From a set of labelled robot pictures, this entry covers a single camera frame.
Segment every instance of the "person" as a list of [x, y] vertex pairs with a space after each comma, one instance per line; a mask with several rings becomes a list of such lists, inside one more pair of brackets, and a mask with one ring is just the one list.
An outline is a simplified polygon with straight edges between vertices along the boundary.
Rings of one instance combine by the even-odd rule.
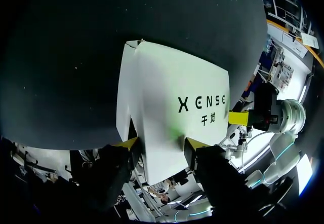
[[160, 198], [161, 203], [166, 205], [171, 202], [169, 196], [167, 195], [167, 191], [169, 188], [174, 190], [176, 185], [177, 184], [175, 182], [171, 182], [170, 180], [166, 179], [162, 182], [149, 186], [147, 189], [153, 197]]

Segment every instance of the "black curved surface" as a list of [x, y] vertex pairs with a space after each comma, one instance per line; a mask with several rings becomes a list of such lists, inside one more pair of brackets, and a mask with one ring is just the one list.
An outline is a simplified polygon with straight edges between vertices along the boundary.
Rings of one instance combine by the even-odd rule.
[[232, 108], [266, 33], [261, 0], [31, 0], [2, 63], [2, 135], [51, 149], [118, 142], [124, 42], [141, 38], [228, 70]]

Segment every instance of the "yellow block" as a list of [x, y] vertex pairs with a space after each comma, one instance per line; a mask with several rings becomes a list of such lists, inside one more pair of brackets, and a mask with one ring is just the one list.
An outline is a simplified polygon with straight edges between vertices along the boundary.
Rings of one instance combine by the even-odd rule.
[[249, 120], [249, 112], [244, 111], [242, 113], [235, 113], [233, 111], [229, 112], [228, 116], [228, 122], [230, 124], [239, 124], [239, 125], [248, 125], [248, 120]]
[[126, 147], [126, 148], [128, 148], [128, 151], [130, 151], [133, 144], [136, 142], [137, 139], [138, 139], [138, 137], [135, 137], [135, 138], [129, 139], [129, 140], [125, 141], [125, 142], [119, 143], [119, 144], [117, 144], [115, 146]]
[[191, 146], [193, 147], [194, 150], [196, 150], [197, 148], [201, 148], [201, 147], [210, 147], [210, 145], [201, 143], [201, 142], [191, 139], [189, 137], [187, 137], [187, 140], [189, 141], [189, 143], [191, 144]]

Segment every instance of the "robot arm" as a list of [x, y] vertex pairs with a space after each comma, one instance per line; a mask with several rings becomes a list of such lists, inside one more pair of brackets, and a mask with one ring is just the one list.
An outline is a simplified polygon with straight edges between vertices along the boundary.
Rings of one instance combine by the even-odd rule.
[[299, 151], [294, 142], [306, 119], [306, 111], [301, 103], [292, 99], [275, 100], [275, 90], [270, 84], [261, 86], [255, 98], [255, 110], [244, 114], [233, 113], [229, 118], [230, 121], [240, 118], [246, 126], [253, 125], [257, 129], [275, 133], [269, 143], [275, 161], [263, 174], [257, 170], [247, 178], [250, 188], [260, 184], [269, 186], [297, 165]]

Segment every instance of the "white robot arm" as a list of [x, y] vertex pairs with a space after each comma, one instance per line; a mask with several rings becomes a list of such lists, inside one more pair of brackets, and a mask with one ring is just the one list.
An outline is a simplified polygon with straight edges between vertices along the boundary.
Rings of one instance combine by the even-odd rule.
[[306, 112], [302, 104], [296, 100], [282, 101], [282, 117], [280, 127], [272, 128], [275, 135], [269, 145], [275, 161], [262, 174], [260, 170], [247, 178], [247, 186], [255, 188], [260, 184], [269, 186], [280, 177], [290, 172], [299, 162], [299, 151], [294, 144], [298, 133], [305, 124]]

